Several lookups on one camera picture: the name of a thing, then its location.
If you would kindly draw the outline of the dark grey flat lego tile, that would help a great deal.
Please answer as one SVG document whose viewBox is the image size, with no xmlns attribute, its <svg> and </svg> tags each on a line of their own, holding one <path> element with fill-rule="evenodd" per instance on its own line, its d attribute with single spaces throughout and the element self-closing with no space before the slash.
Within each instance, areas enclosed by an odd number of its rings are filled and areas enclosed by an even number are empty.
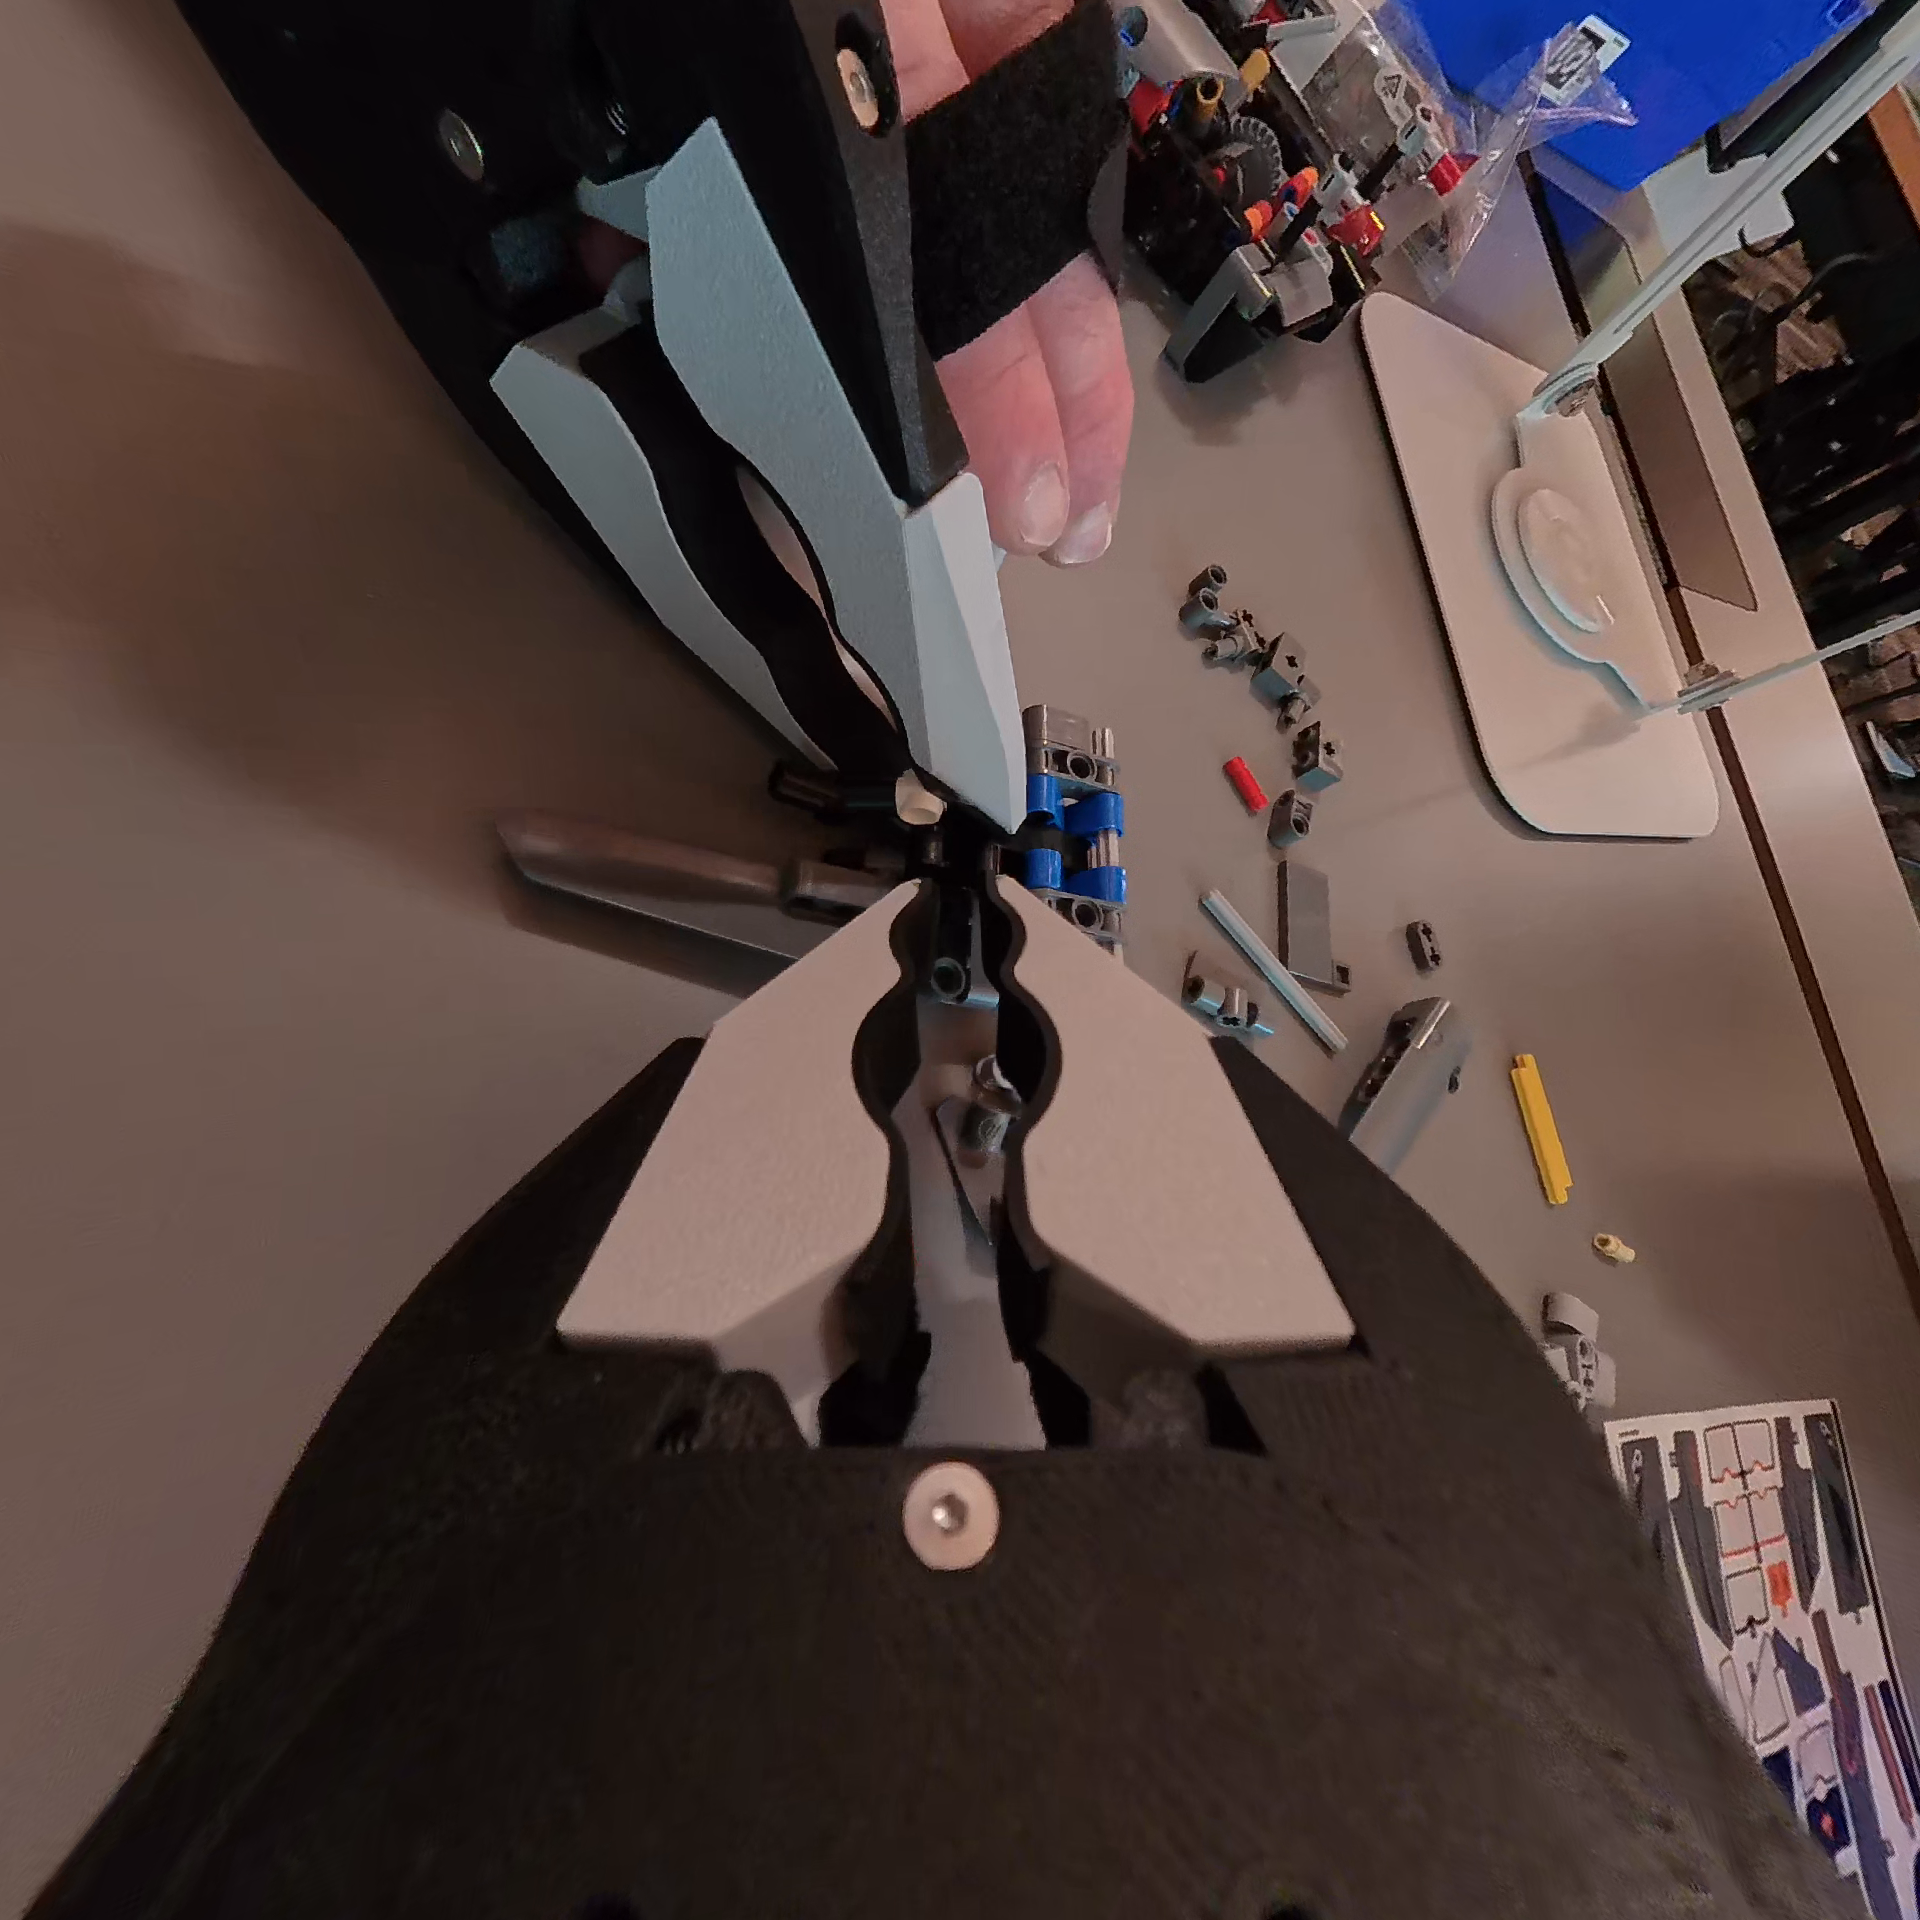
<svg viewBox="0 0 1920 1920">
<path fill-rule="evenodd" d="M 1352 967 L 1335 956 L 1331 881 L 1294 856 L 1279 860 L 1279 959 L 1308 988 L 1352 991 Z"/>
</svg>

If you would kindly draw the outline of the black metal shelving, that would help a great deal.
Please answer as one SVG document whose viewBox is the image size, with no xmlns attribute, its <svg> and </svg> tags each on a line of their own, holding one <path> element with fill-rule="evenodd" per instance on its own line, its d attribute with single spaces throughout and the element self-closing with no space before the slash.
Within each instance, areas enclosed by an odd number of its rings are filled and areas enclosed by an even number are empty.
<svg viewBox="0 0 1920 1920">
<path fill-rule="evenodd" d="M 1876 807 L 1918 860 L 1918 77 L 1687 283 Z"/>
</svg>

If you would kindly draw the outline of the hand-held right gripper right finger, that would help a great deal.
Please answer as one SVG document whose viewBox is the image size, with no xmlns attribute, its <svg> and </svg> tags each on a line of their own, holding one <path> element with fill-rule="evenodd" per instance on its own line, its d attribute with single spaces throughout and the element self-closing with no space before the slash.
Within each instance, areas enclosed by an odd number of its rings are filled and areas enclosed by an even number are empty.
<svg viewBox="0 0 1920 1920">
<path fill-rule="evenodd" d="M 996 1292 L 1044 1440 L 1080 1447 L 1141 1379 L 1358 1339 L 1232 1066 L 1173 1002 L 1030 890 L 979 881 L 1004 1139 Z"/>
</svg>

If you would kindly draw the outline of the white rounded base plate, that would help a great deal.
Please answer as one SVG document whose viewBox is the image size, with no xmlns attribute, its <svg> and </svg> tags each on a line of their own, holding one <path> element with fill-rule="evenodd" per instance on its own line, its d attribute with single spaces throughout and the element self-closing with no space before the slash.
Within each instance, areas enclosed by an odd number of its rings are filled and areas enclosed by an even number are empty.
<svg viewBox="0 0 1920 1920">
<path fill-rule="evenodd" d="M 1718 780 L 1694 716 L 1680 711 L 1677 657 L 1648 563 L 1676 671 L 1653 708 L 1562 656 L 1501 566 L 1493 493 L 1514 466 L 1511 421 L 1541 412 L 1532 398 L 1545 372 L 1390 293 L 1363 301 L 1359 345 L 1476 746 L 1507 807 L 1545 836 L 1715 832 Z"/>
</svg>

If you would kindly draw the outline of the grey rectangular desk panel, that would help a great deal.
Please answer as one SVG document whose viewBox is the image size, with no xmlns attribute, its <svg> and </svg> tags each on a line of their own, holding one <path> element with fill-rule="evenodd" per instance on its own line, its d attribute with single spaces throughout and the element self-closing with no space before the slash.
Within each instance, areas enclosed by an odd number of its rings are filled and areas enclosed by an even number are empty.
<svg viewBox="0 0 1920 1920">
<path fill-rule="evenodd" d="M 1756 612 L 1762 600 L 1710 450 L 1718 387 L 1687 293 L 1635 324 L 1604 358 L 1600 386 L 1667 586 Z"/>
</svg>

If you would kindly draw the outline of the person's left hand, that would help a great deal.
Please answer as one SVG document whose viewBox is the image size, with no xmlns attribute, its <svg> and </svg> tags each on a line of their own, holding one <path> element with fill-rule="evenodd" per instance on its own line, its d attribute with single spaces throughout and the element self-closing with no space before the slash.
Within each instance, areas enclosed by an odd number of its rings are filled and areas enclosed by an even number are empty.
<svg viewBox="0 0 1920 1920">
<path fill-rule="evenodd" d="M 1068 15 L 1068 3 L 885 3 L 900 106 L 931 108 Z M 1069 569 L 1111 539 L 1132 435 L 1132 372 L 1092 253 L 938 360 L 993 543 Z"/>
</svg>

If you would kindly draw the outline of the black multicolour lego model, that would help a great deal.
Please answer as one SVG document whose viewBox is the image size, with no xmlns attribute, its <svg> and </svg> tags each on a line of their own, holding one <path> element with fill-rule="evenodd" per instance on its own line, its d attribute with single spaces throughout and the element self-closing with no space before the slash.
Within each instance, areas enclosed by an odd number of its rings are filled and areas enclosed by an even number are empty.
<svg viewBox="0 0 1920 1920">
<path fill-rule="evenodd" d="M 1132 120 L 1124 231 L 1183 315 L 1192 386 L 1322 341 L 1389 262 L 1446 275 L 1501 120 L 1398 3 L 1111 3 Z"/>
</svg>

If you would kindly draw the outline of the sticker sheet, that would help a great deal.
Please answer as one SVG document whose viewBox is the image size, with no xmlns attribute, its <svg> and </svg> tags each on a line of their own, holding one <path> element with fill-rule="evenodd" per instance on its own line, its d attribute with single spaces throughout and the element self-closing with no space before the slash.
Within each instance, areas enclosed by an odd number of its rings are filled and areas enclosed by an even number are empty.
<svg viewBox="0 0 1920 1920">
<path fill-rule="evenodd" d="M 1918 1913 L 1918 1716 L 1832 1399 L 1603 1427 L 1741 1738 L 1864 1916 Z"/>
</svg>

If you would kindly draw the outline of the blue grey lego assembly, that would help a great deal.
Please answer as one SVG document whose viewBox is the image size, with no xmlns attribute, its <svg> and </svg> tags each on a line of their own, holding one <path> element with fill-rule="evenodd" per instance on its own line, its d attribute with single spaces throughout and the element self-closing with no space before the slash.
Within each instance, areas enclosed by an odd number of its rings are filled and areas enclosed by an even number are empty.
<svg viewBox="0 0 1920 1920">
<path fill-rule="evenodd" d="M 786 970 L 910 877 L 941 895 L 923 992 L 996 1002 L 978 881 L 996 873 L 1101 950 L 1125 945 L 1125 804 L 1114 731 L 1056 704 L 1021 711 L 1021 811 L 1000 831 L 914 770 L 857 780 L 779 759 L 773 802 L 827 828 L 827 850 L 745 857 L 598 823 L 560 811 L 507 811 L 493 831 L 526 887 L 627 915 L 759 970 Z"/>
</svg>

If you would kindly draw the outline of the blue plastic bin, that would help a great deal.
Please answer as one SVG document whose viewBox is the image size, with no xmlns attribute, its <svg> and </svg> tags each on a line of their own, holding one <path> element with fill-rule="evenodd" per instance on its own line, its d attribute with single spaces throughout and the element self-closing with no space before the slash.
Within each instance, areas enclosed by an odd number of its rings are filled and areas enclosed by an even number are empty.
<svg viewBox="0 0 1920 1920">
<path fill-rule="evenodd" d="M 1591 28 L 1611 61 L 1577 104 L 1543 108 L 1535 141 L 1611 187 L 1632 187 L 1749 108 L 1871 3 L 1413 3 L 1459 89 L 1507 106 L 1562 28 Z"/>
</svg>

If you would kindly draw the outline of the dark grey lego blade panel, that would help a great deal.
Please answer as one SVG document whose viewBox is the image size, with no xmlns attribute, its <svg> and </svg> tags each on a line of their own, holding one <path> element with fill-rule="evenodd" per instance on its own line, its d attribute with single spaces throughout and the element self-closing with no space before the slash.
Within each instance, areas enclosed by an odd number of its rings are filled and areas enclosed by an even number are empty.
<svg viewBox="0 0 1920 1920">
<path fill-rule="evenodd" d="M 1459 1088 L 1469 1056 L 1472 1028 L 1451 995 L 1405 1002 L 1348 1092 L 1337 1132 L 1383 1173 L 1397 1173 Z"/>
</svg>

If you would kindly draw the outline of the yellow lego axle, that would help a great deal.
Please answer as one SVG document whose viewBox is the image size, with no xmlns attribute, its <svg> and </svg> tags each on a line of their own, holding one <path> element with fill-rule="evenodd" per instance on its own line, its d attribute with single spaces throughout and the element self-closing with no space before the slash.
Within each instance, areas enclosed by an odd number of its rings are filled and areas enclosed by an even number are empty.
<svg viewBox="0 0 1920 1920">
<path fill-rule="evenodd" d="M 1508 1066 L 1511 1095 L 1518 1099 L 1524 1137 L 1543 1187 L 1543 1199 L 1555 1208 L 1572 1199 L 1572 1161 L 1549 1092 L 1543 1087 L 1541 1064 L 1532 1052 L 1514 1052 Z"/>
</svg>

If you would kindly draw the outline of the grey double lego connector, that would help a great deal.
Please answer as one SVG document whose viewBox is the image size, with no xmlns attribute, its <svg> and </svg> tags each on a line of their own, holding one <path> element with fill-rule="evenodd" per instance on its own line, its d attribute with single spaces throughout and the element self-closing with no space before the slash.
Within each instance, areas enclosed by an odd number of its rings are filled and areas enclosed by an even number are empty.
<svg viewBox="0 0 1920 1920">
<path fill-rule="evenodd" d="M 1275 1033 L 1268 1019 L 1269 1002 L 1208 970 L 1200 950 L 1192 950 L 1183 967 L 1183 1008 L 1215 1036 L 1259 1042 Z"/>
</svg>

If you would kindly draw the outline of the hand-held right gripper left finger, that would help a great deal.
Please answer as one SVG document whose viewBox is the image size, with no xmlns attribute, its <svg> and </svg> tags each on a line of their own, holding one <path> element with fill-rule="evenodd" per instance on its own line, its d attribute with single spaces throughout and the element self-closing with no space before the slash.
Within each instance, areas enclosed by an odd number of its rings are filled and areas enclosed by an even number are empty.
<svg viewBox="0 0 1920 1920">
<path fill-rule="evenodd" d="M 928 936 L 931 887 L 906 881 L 707 1033 L 565 1346 L 766 1372 L 827 1444 L 903 1440 L 931 1351 L 897 1126 Z"/>
</svg>

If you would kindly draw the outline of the pale stand bracket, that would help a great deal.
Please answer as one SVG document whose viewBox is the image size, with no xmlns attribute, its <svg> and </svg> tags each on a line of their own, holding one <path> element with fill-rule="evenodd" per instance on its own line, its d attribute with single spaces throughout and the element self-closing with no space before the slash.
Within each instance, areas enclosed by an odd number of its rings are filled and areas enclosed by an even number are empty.
<svg viewBox="0 0 1920 1920">
<path fill-rule="evenodd" d="M 1632 517 L 1587 412 L 1520 412 L 1514 466 L 1493 493 L 1501 566 L 1538 629 L 1569 657 L 1657 705 L 1676 686 Z"/>
</svg>

